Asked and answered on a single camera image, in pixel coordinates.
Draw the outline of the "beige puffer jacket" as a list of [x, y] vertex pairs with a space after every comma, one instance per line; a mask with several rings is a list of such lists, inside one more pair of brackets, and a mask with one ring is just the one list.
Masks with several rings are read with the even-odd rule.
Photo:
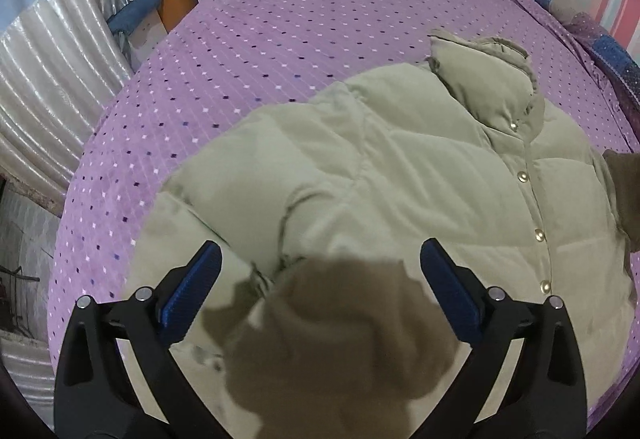
[[596, 403], [634, 322], [639, 159], [599, 151], [526, 51], [437, 31], [382, 66], [250, 113], [160, 187], [129, 287], [206, 241], [222, 271], [171, 351], [237, 438], [405, 438], [469, 349], [420, 269], [427, 239], [486, 285], [567, 304]]

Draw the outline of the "silver striped curtain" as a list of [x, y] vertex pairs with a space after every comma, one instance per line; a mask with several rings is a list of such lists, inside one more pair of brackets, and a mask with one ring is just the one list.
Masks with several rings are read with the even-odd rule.
[[106, 23], [124, 3], [35, 0], [1, 34], [1, 173], [52, 214], [132, 74]]

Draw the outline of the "blue cloth on cabinet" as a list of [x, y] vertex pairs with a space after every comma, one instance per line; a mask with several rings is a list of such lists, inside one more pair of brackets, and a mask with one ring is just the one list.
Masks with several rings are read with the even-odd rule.
[[130, 35], [152, 10], [157, 10], [161, 2], [162, 0], [132, 0], [107, 19], [107, 26], [113, 35]]

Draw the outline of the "orange bedside cabinet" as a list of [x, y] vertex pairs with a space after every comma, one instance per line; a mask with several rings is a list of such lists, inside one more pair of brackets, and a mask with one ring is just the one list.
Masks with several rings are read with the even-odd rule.
[[170, 32], [175, 29], [197, 4], [198, 0], [160, 0], [157, 12], [165, 30]]

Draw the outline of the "purple dotted bed sheet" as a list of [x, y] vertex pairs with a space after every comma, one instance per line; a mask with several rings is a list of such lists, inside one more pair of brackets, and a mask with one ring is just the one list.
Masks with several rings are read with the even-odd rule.
[[418, 62], [427, 33], [523, 46], [541, 91], [598, 149], [638, 141], [593, 58], [534, 0], [201, 0], [105, 109], [68, 187], [49, 287], [49, 344], [75, 300], [122, 294], [166, 177], [251, 110], [299, 103], [368, 69]]

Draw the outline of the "patchwork quilt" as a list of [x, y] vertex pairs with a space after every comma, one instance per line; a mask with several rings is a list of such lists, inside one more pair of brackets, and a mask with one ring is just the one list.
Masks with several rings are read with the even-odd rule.
[[550, 12], [608, 77], [629, 123], [639, 124], [639, 66], [574, 0], [534, 0]]

